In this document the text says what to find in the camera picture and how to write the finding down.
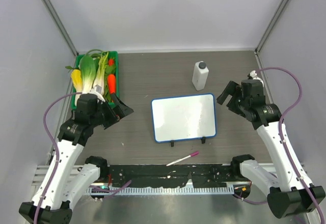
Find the blue framed whiteboard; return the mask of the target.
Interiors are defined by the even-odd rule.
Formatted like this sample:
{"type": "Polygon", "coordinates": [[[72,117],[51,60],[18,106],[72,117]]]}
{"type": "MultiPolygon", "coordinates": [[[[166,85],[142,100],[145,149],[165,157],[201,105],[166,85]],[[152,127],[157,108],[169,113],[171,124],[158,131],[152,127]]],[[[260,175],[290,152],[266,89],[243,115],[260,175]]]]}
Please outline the blue framed whiteboard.
{"type": "Polygon", "coordinates": [[[151,101],[157,143],[215,137],[215,97],[211,93],[158,98],[151,101]]]}

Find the white marker pink cap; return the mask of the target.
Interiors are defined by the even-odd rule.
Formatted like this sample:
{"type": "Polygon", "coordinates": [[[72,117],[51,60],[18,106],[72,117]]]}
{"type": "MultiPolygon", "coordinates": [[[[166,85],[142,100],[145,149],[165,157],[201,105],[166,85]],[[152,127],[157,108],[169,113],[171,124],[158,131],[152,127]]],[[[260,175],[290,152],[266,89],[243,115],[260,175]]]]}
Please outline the white marker pink cap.
{"type": "Polygon", "coordinates": [[[184,160],[186,160],[186,159],[188,159],[188,158],[191,158],[191,157],[197,156],[198,154],[199,154],[199,151],[195,151],[194,153],[192,153],[192,154],[190,154],[190,155],[188,155],[188,156],[186,156],[186,157],[179,158],[179,159],[177,159],[177,160],[175,160],[175,161],[172,161],[172,162],[168,163],[166,166],[174,165],[174,164],[179,163],[179,162],[182,162],[182,161],[184,161],[184,160]]]}

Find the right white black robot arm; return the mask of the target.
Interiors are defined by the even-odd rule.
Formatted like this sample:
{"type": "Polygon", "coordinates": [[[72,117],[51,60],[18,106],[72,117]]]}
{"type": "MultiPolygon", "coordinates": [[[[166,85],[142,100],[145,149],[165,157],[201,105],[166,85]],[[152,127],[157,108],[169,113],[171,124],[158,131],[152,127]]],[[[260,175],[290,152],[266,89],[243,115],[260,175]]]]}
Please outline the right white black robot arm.
{"type": "Polygon", "coordinates": [[[246,79],[241,84],[230,81],[217,103],[223,104],[228,96],[231,96],[228,109],[252,123],[276,170],[273,176],[253,156],[240,155],[231,161],[231,177],[253,182],[266,195],[268,206],[277,218],[314,211],[325,198],[325,191],[322,186],[314,185],[302,168],[288,140],[285,124],[280,123],[279,108],[266,103],[262,82],[257,79],[246,79]]]}

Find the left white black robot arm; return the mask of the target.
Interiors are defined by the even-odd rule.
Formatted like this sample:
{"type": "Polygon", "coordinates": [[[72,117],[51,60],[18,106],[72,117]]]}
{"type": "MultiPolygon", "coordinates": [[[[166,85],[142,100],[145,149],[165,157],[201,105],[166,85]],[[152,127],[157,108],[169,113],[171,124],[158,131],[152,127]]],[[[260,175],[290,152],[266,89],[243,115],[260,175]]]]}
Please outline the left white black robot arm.
{"type": "Polygon", "coordinates": [[[115,94],[112,99],[114,107],[93,93],[79,97],[72,117],[60,127],[55,154],[41,186],[31,201],[20,205],[19,214],[28,223],[70,223],[73,209],[91,184],[108,178],[107,160],[90,156],[73,180],[68,180],[94,128],[107,129],[133,113],[115,94]]]}

